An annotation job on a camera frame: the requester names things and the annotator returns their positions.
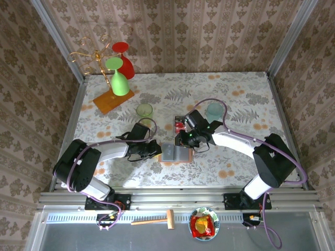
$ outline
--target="plate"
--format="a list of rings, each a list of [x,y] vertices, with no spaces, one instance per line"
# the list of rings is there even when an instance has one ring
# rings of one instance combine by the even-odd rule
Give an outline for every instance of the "plate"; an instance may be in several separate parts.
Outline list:
[[[211,208],[207,208],[207,207],[201,207],[201,208],[197,208],[195,209],[191,216],[189,217],[189,220],[188,220],[188,229],[190,231],[190,233],[192,233],[191,231],[191,217],[192,216],[197,216],[197,217],[201,217],[201,216],[206,216],[206,215],[209,215],[213,221],[213,224],[214,224],[214,229],[215,229],[215,235],[214,236],[204,236],[204,237],[196,237],[196,239],[198,239],[199,241],[203,241],[203,242],[206,242],[206,241],[210,241],[211,239],[213,239],[219,232],[219,229],[220,229],[220,220],[219,220],[219,217],[218,215],[211,209]]]

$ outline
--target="gray floor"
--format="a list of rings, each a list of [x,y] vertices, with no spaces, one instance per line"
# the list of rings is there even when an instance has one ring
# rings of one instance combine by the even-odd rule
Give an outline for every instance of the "gray floor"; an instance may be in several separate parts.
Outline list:
[[[282,250],[320,250],[309,214],[268,213],[268,224],[282,238]],[[174,230],[168,230],[164,223],[117,224],[109,231],[100,231],[94,224],[48,224],[41,250],[275,250],[264,230],[246,230],[240,226],[221,224],[213,240],[201,242],[192,238],[187,224],[177,224]]]

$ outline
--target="patterned wallpaper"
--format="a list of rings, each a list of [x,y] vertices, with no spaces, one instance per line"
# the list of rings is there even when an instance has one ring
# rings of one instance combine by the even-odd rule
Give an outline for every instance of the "patterned wallpaper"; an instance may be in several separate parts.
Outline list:
[[[23,250],[78,82],[29,1],[0,1],[0,250]]]
[[[111,35],[130,44],[137,73],[172,73],[266,71],[302,0],[43,2],[72,51],[92,53]],[[81,47],[84,36],[93,42]]]
[[[319,0],[275,82],[335,236],[335,1]]]

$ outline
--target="floral tablecloth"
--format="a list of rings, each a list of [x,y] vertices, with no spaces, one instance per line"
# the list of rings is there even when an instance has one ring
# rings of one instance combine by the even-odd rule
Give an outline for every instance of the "floral tablecloth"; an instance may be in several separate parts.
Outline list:
[[[102,76],[91,76],[74,138],[85,142],[105,141],[130,131],[139,117],[141,103],[153,106],[158,142],[174,142],[173,116],[184,115],[204,98],[214,97],[228,105],[227,125],[263,139],[284,132],[264,72],[137,74],[129,81],[135,96],[103,115],[93,99],[108,90]],[[199,111],[205,117],[209,102]],[[128,162],[126,158],[98,164],[95,176],[113,187],[142,186],[244,186],[257,174],[255,163],[234,150],[211,146],[196,153],[191,163],[159,163],[157,158]],[[289,176],[297,180],[295,171]]]

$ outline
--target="wooden mallet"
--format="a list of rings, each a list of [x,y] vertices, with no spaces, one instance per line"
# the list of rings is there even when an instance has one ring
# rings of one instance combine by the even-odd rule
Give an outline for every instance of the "wooden mallet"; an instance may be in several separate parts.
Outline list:
[[[142,224],[157,223],[157,222],[167,222],[167,229],[174,229],[173,210],[169,209],[166,211],[166,219],[149,220],[149,221],[133,221],[131,225],[142,225]]]

